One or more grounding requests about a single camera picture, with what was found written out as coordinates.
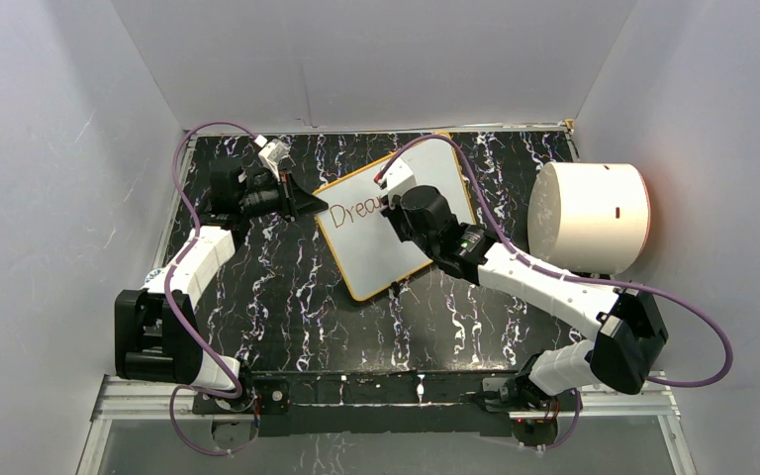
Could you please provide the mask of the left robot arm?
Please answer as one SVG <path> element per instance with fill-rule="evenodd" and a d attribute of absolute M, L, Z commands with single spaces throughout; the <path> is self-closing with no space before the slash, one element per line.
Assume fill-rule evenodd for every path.
<path fill-rule="evenodd" d="M 176 383 L 218 399 L 233 412 L 251 407 L 254 383 L 241 363 L 218 354 L 201 336 L 197 305 L 219 270 L 236 254 L 253 220 L 287 222 L 328 209 L 291 171 L 275 165 L 246 171 L 233 158 L 213 162 L 210 188 L 183 247 L 148 282 L 124 290 L 114 305 L 115 367 L 129 380 Z"/>

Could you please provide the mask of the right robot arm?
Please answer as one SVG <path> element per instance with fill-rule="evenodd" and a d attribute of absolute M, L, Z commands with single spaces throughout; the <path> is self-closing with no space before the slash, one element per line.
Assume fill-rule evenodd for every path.
<path fill-rule="evenodd" d="M 413 243 L 445 274 L 517 297 L 582 335 L 577 343 L 533 355 L 514 378 L 484 384 L 476 397 L 483 409 L 541 410 L 567 390 L 594 384 L 626 395 L 642 390 L 668 340 L 650 294 L 523 264 L 493 231 L 459 222 L 434 186 L 385 193 L 380 203 L 398 239 Z"/>

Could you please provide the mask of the yellow framed whiteboard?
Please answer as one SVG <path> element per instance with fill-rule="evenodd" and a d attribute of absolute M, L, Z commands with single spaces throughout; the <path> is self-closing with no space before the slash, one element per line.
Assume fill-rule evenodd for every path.
<path fill-rule="evenodd" d="M 314 192 L 329 205 L 316 214 L 316 220 L 356 301 L 368 300 L 430 265 L 415 244 L 398 239 L 381 215 L 381 189 L 374 178 L 391 157 L 387 154 L 371 161 Z M 412 169 L 419 184 L 438 188 L 459 222 L 477 222 L 463 169 L 449 143 L 419 142 L 404 151 L 395 165 L 402 163 Z"/>

